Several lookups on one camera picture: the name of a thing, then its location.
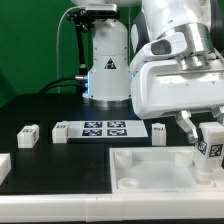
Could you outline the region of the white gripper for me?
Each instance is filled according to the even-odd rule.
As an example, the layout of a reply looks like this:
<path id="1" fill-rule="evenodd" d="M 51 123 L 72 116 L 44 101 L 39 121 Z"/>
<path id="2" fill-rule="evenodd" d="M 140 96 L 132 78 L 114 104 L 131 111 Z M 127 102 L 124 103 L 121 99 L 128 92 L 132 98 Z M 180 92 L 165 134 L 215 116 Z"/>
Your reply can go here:
<path id="1" fill-rule="evenodd" d="M 191 113 L 212 109 L 224 124 L 224 62 L 210 61 L 210 69 L 182 71 L 176 59 L 187 50 L 181 32 L 145 44 L 130 65 L 131 98 L 141 119 L 175 116 L 190 144 L 198 141 Z"/>

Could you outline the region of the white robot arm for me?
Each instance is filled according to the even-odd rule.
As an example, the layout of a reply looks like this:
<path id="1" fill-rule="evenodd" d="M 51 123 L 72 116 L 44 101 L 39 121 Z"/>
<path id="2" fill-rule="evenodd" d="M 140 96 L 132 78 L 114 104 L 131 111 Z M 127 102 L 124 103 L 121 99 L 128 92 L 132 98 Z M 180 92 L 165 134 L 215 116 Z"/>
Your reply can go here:
<path id="1" fill-rule="evenodd" d="M 93 32 L 87 101 L 130 100 L 142 120 L 173 116 L 192 143 L 224 130 L 217 0 L 71 1 Z"/>

